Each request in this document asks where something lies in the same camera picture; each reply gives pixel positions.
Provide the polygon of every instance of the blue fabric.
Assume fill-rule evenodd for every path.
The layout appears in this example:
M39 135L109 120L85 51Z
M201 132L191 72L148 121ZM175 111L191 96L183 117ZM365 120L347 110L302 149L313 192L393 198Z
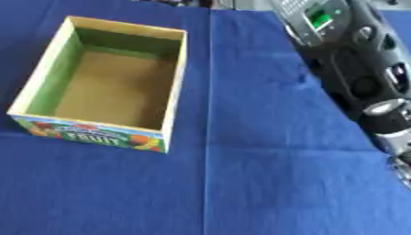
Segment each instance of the blue fabric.
M0 234L409 234L410 192L271 13L32 4L0 3ZM32 137L6 116L66 15L188 30L170 154ZM411 14L387 16L411 46Z
M411 14L387 16L411 46ZM411 192L307 73L272 13L211 20L206 234L409 234Z

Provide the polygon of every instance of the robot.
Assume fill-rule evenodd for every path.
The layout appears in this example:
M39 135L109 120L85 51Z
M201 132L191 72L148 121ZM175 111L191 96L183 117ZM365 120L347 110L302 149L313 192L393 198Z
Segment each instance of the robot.
M289 39L340 110L411 188L411 58L367 0L274 0Z

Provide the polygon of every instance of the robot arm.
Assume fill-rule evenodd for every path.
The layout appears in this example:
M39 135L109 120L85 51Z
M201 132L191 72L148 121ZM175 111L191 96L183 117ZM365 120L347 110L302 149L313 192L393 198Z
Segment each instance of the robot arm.
M276 0L310 71L411 187L411 57L366 0Z

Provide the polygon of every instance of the open box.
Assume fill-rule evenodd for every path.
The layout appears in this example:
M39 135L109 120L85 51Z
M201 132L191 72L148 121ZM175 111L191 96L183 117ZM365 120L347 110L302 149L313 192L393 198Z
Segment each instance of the open box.
M167 152L187 34L66 17L8 110L32 134Z

